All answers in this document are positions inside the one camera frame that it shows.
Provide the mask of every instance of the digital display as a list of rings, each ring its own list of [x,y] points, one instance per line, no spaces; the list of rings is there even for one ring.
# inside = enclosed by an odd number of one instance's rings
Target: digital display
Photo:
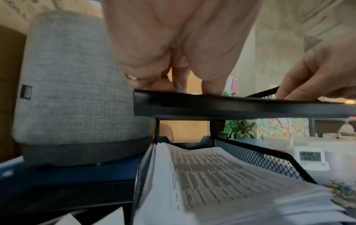
[[[299,152],[300,161],[321,162],[322,154],[320,152]]]

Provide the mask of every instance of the hand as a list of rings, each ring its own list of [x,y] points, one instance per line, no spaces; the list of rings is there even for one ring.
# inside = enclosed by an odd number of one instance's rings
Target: hand
[[[102,0],[114,52],[135,89],[221,95],[262,0]],[[172,69],[172,83],[167,73]]]
[[[285,75],[277,99],[356,99],[356,32],[321,43]]]

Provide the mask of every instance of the gray fabric cushion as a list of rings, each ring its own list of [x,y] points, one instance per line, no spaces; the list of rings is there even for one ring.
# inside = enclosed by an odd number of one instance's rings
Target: gray fabric cushion
[[[22,85],[32,87],[29,100],[20,98]],[[13,136],[27,145],[152,137],[154,120],[133,115],[132,91],[117,66],[102,19],[70,12],[42,14],[28,32]],[[34,148],[25,149],[26,155]],[[86,150],[76,155],[98,151],[88,145],[82,149]]]
[[[123,159],[145,152],[152,137],[78,145],[23,145],[23,157],[34,166],[78,166]]]

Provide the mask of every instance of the white clock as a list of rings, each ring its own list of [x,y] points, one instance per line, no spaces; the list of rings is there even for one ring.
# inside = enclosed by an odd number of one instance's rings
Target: white clock
[[[310,146],[288,146],[287,152],[291,154],[305,170],[330,170],[329,162],[325,160],[325,152],[321,148]]]

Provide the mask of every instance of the metal mesh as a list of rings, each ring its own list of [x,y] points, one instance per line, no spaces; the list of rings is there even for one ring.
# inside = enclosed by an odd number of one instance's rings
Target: metal mesh
[[[262,99],[276,99],[276,94],[268,95],[265,97],[261,97]]]
[[[214,140],[215,147],[221,147],[234,157],[246,163],[268,169],[270,171],[283,174],[299,180],[304,180],[293,165],[285,159],[273,157],[263,153],[255,152],[251,149],[232,145],[219,140]]]

